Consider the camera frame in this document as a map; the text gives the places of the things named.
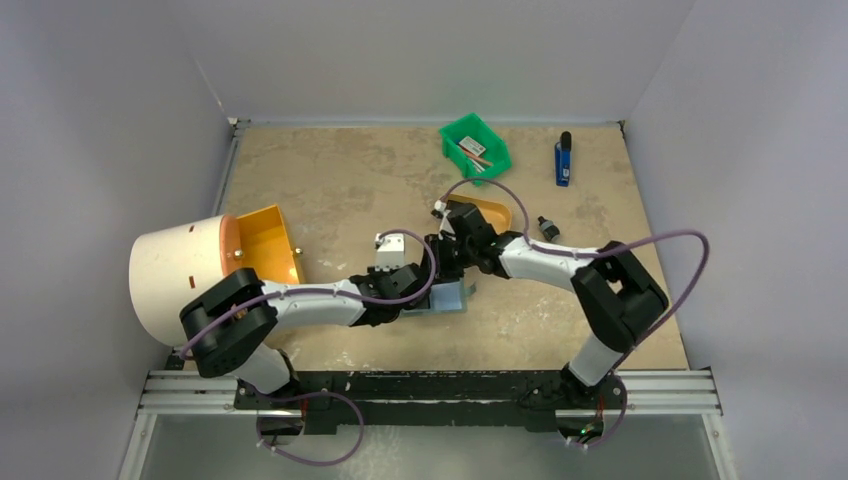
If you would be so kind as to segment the teal card holder wallet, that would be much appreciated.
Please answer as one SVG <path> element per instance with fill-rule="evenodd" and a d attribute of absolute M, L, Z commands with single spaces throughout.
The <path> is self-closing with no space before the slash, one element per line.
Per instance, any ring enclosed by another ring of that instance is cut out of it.
<path fill-rule="evenodd" d="M 434 284 L 429 296 L 416 308 L 403 310 L 401 317 L 465 313 L 468 299 L 476 293 L 476 283 L 467 284 L 464 279 Z"/>

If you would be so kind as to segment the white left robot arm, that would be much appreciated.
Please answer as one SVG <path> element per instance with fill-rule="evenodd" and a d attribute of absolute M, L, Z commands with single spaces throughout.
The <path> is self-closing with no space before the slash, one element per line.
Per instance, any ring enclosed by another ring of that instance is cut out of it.
<path fill-rule="evenodd" d="M 433 272 L 416 263 L 370 270 L 328 284 L 264 282 L 241 268 L 186 305 L 181 358 L 204 378 L 233 375 L 272 408 L 292 405 L 298 380 L 287 354 L 266 343 L 284 329 L 334 325 L 378 326 L 395 321 L 429 292 Z"/>

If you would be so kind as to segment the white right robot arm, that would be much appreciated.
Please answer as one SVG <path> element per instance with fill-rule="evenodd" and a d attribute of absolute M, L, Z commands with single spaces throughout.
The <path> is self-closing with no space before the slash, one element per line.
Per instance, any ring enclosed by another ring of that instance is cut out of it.
<path fill-rule="evenodd" d="M 666 311 L 669 299 L 636 256 L 611 241 L 601 249 L 567 249 L 501 233 L 473 203 L 438 201 L 441 272 L 475 267 L 503 279 L 532 280 L 573 293 L 590 328 L 561 371 L 561 392 L 576 407 L 596 399 L 601 382 Z"/>

